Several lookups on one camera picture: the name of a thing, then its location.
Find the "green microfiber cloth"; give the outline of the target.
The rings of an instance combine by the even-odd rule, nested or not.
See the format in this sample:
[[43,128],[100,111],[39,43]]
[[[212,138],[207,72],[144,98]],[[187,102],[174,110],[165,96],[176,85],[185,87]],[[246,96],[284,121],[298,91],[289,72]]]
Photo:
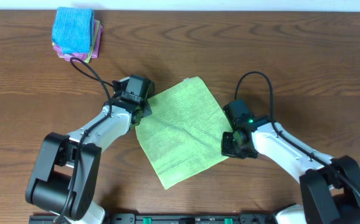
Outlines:
[[226,159],[222,135],[232,128],[202,78],[187,78],[148,102],[152,114],[136,126],[136,137],[165,189]]

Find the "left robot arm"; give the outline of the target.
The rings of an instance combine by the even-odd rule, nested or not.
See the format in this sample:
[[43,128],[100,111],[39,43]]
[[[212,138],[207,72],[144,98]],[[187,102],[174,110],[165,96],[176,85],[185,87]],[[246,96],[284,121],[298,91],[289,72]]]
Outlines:
[[54,214],[52,223],[105,223],[107,212],[93,200],[103,152],[149,116],[147,93],[124,91],[76,131],[44,138],[25,200]]

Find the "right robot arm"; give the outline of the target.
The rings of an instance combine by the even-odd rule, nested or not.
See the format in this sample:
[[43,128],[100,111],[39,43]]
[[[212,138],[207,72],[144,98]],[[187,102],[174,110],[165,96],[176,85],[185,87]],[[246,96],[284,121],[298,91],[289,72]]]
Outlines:
[[360,168],[349,156],[334,158],[303,143],[267,116],[227,115],[232,131],[222,155],[269,157],[300,185],[302,204],[276,212],[276,223],[360,223]]

